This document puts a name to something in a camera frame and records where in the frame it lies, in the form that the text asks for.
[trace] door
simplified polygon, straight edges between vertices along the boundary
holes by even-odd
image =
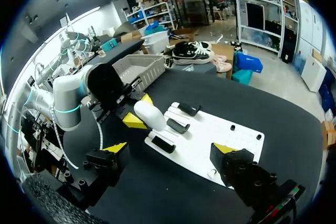
[[[305,1],[300,4],[300,37],[311,44],[313,34],[312,8]]]
[[[322,18],[318,12],[312,8],[313,15],[313,38],[312,45],[320,52],[322,50],[323,24]]]
[[[307,57],[311,56],[311,45],[304,39],[300,38],[298,52],[301,52],[302,57],[307,59]]]

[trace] blue box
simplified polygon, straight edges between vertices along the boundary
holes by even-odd
[[[256,73],[261,73],[263,64],[258,58],[245,55],[242,52],[237,52],[237,67],[239,69],[251,70]]]

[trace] white cabinet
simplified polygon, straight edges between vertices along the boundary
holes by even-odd
[[[312,38],[312,46],[317,49],[317,51],[321,52],[322,50],[322,39],[323,39],[323,24],[322,18],[312,8],[312,18],[313,18],[313,38]]]
[[[324,66],[312,56],[307,57],[301,77],[310,91],[319,91],[325,75],[326,69]]]
[[[304,39],[300,38],[298,52],[300,52],[304,59],[308,58],[311,56],[311,45]]]
[[[307,41],[312,42],[313,34],[313,17],[312,8],[303,0],[299,0],[300,4],[300,37]]]

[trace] black bracket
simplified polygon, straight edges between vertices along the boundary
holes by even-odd
[[[197,109],[194,109],[194,108],[191,107],[190,105],[181,102],[181,103],[178,105],[178,108],[179,108],[181,111],[183,111],[184,113],[187,113],[187,114],[190,115],[190,116],[195,116],[195,115],[199,112],[199,110],[201,109],[201,106],[199,105]]]
[[[173,130],[179,132],[180,134],[184,134],[188,131],[190,124],[187,124],[186,126],[180,125],[177,121],[174,119],[169,118],[167,120],[167,125],[171,127]]]
[[[176,145],[170,145],[169,143],[167,143],[166,141],[162,140],[161,138],[159,138],[158,136],[155,136],[152,140],[152,143],[155,144],[157,147],[161,148],[162,150],[164,150],[165,152],[171,154],[174,152]]]

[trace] white basket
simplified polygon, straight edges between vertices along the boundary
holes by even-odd
[[[143,44],[149,55],[156,55],[163,52],[168,45],[169,45],[168,36],[163,37],[154,43]]]
[[[144,26],[144,27],[142,27],[142,28],[139,29],[139,32],[140,32],[141,36],[145,35],[146,28],[147,28],[147,26]]]
[[[144,44],[152,44],[163,38],[168,38],[168,31],[160,31],[158,33],[149,34],[141,39],[144,40]]]

